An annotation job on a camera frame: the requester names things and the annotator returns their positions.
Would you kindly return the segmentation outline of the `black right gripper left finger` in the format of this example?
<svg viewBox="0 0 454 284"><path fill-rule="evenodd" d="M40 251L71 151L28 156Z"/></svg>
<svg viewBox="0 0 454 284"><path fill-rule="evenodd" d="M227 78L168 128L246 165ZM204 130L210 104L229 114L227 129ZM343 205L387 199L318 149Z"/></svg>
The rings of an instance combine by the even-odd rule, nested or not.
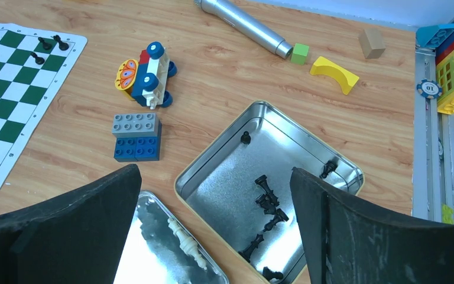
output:
<svg viewBox="0 0 454 284"><path fill-rule="evenodd" d="M0 215L0 283L112 283L141 183L128 164Z"/></svg>

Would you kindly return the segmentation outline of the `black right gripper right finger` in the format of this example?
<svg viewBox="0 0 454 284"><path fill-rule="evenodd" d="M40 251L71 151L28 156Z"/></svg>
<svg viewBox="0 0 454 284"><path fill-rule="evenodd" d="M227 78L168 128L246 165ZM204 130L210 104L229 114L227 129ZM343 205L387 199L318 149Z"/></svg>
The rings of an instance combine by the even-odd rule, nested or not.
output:
<svg viewBox="0 0 454 284"><path fill-rule="evenodd" d="M311 283L454 283L454 225L378 206L294 167Z"/></svg>

